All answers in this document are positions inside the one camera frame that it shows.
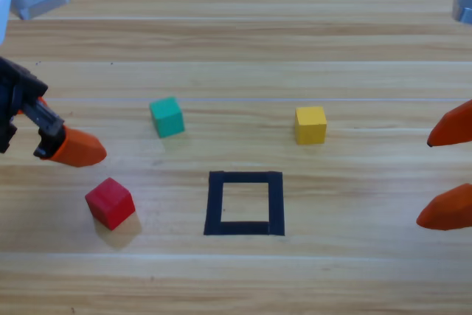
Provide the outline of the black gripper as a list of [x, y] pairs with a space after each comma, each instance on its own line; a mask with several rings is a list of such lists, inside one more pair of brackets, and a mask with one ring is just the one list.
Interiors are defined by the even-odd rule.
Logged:
[[1, 58], [1, 152], [5, 153], [17, 128], [13, 117], [25, 114], [39, 128], [40, 144], [33, 155], [72, 167], [100, 163], [107, 156], [99, 139], [68, 128], [64, 120], [43, 101], [48, 85], [28, 69]]

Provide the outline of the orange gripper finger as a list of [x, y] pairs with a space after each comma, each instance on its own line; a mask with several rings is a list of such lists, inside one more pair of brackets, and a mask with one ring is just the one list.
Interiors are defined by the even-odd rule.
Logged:
[[462, 184], [433, 198], [416, 222], [423, 228], [442, 231], [471, 227], [471, 184]]
[[456, 145], [470, 142], [471, 101], [467, 101], [445, 113], [427, 139], [430, 147]]

